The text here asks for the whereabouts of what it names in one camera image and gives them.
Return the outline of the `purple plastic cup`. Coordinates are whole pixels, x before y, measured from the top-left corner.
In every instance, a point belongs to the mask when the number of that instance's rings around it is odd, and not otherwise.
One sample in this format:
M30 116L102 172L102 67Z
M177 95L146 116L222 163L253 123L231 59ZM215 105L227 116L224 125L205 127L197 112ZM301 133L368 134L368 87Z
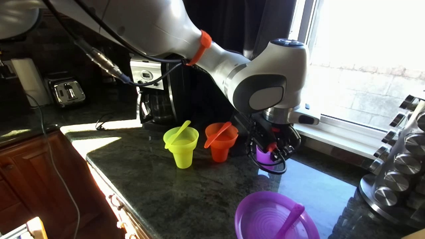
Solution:
M271 158L271 153L267 152L264 153L260 150L260 148L258 146L256 146L256 160L260 164L264 169L267 170L273 170L274 169L274 165L269 165L269 164L273 164L273 160Z

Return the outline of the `silver toaster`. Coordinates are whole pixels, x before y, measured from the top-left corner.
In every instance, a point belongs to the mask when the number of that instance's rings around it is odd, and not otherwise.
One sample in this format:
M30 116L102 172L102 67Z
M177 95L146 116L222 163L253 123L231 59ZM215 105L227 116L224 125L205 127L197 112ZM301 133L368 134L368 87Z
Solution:
M80 83L73 77L44 80L53 103L66 108L86 101L86 95Z

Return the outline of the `white paper towel roll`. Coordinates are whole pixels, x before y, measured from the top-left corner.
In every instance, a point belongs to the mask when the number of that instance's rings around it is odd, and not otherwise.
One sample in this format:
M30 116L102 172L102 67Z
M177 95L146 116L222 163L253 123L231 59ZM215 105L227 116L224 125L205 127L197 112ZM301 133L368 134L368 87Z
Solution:
M27 97L30 105L36 107L37 103L39 106L51 104L50 97L33 60L30 58L14 58L11 59L11 62L24 92L30 95L30 97Z

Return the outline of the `silver spice rack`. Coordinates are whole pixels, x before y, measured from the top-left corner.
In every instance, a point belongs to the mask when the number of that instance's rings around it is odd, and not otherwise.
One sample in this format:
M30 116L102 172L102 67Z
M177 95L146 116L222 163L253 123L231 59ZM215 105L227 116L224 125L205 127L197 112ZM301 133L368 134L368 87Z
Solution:
M405 97L374 153L359 192L394 224L425 228L425 90Z

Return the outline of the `yellow-green plastic cup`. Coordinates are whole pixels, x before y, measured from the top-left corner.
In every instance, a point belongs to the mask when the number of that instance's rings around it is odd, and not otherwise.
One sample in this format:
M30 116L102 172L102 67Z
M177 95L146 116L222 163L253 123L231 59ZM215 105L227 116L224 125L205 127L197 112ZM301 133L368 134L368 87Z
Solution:
M186 169L191 166L193 151L196 148L198 138L199 132L195 128L187 127L169 146L168 151L173 154L176 166L179 169Z

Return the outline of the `purple plastic plate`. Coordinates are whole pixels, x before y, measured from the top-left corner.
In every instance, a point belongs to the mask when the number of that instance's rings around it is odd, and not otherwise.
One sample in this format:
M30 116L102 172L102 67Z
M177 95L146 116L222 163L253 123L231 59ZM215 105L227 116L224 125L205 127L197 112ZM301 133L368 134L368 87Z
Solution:
M273 239L296 204L276 192L255 192L245 197L235 212L237 239ZM290 227L284 239L320 239L306 210Z

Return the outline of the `orange plastic cup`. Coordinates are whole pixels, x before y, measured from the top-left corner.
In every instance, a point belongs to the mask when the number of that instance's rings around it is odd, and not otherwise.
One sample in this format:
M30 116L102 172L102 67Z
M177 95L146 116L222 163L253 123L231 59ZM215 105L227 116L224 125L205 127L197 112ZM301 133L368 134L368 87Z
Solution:
M224 124L217 122L210 124L205 129L206 139L216 133ZM238 138L238 129L231 125L226 129L212 144L210 145L211 155L214 162L225 162L227 160L229 150L235 145Z

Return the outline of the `yellow-green plastic spoon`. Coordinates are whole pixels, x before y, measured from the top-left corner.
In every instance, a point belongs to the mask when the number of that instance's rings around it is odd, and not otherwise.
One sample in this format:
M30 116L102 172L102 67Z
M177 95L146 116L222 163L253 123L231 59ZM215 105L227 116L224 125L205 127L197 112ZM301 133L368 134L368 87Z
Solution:
M177 139L177 137L191 124L190 120L185 121L177 130L176 133L171 135L166 141L165 141L165 149L168 149L172 143Z

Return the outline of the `purple plastic spoon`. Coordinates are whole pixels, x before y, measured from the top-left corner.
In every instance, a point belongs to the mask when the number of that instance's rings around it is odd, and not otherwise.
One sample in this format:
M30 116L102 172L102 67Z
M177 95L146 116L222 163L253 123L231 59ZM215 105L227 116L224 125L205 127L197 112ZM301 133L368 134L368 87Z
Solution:
M290 210L287 219L273 239L284 239L287 231L289 231L290 227L292 227L292 225L299 219L304 210L305 207L302 204L296 203Z

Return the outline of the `black and silver coffee maker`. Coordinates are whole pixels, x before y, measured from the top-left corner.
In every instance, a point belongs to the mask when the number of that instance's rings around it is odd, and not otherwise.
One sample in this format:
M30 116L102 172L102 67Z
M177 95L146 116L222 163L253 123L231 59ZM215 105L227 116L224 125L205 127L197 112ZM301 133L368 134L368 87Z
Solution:
M134 56L130 67L138 87L137 118L144 128L165 132L193 116L191 68Z

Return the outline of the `wooden cabinet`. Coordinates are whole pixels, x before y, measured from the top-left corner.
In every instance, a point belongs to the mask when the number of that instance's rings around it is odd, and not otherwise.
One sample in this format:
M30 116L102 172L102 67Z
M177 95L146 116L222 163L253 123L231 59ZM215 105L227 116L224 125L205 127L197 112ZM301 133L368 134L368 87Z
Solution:
M0 175L49 238L69 239L104 213L87 163L60 131L0 146Z

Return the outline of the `window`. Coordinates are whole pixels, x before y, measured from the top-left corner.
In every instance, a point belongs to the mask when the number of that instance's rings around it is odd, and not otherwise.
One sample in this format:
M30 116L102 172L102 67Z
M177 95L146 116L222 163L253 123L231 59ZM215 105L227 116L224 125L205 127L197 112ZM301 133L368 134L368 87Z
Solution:
M302 99L321 113L297 127L306 147L372 157L425 89L425 0L296 0L290 37L309 49Z

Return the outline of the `orange plastic spoon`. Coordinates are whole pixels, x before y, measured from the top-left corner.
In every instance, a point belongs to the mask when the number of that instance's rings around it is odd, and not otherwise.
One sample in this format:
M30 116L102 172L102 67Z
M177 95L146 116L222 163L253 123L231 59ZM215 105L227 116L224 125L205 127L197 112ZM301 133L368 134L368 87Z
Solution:
M207 140L206 140L206 142L204 144L204 148L210 147L210 145L212 144L212 142L214 142L231 125L232 125L232 123L230 121L224 123L222 125L222 127L216 133L212 134L209 138L207 138Z

